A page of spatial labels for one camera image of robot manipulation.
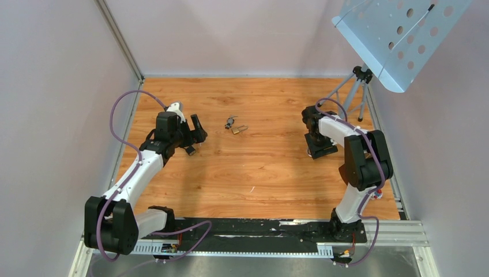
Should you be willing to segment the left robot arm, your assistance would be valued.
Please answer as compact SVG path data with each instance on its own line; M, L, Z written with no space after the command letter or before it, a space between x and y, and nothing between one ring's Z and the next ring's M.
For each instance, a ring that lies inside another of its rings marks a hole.
M158 233L171 238L176 233L174 211L153 205L136 215L133 205L176 149L188 155L208 134L197 114L190 116L194 129L176 111L157 115L156 126L138 148L137 157L121 179L102 196L90 197L84 207L84 244L100 252L128 255L140 238Z

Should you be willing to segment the black cable lock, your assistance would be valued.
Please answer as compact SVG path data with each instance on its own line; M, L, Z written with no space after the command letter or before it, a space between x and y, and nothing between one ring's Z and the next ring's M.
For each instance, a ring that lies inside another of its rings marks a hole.
M187 153L189 156L193 156L193 155L194 155L194 154L197 152L196 148L195 148L195 147L193 147L192 145L191 145L191 146L186 147L186 148L185 148L185 151L186 151L186 153Z

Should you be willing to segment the small brass padlock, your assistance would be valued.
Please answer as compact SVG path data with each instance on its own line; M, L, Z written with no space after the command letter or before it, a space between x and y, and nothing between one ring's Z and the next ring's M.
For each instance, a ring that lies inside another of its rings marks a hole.
M248 128L249 128L248 125L242 125L242 126L232 128L231 132L232 132L232 134L238 134L238 133L246 131Z

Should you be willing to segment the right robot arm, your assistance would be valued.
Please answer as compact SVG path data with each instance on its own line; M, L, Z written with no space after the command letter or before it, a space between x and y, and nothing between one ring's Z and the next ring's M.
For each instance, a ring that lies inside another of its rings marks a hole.
M344 149L344 164L338 170L347 188L328 224L332 238L343 241L360 229L366 204L393 175L385 135L355 127L315 106L302 111L302 121L308 130L307 152L313 159L336 153L338 147Z

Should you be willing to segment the small padlock keys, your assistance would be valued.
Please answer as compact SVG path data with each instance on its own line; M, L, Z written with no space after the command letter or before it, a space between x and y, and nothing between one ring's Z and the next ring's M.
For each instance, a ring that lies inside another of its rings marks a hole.
M233 124L234 124L234 122L235 122L235 118L236 118L236 116L235 116L235 115L230 115L230 116L228 117L228 119L227 119L226 124L224 125L224 127L225 127L226 129L231 129L231 128L232 128L232 126L233 126Z

